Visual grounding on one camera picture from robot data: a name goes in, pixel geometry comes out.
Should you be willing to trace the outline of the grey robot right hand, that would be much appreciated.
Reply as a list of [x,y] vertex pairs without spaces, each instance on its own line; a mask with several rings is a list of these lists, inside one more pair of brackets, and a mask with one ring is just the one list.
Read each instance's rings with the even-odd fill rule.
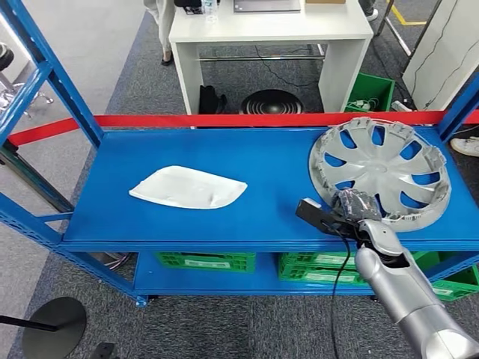
[[345,188],[337,191],[330,205],[332,212],[349,221],[382,221],[377,201],[365,191]]

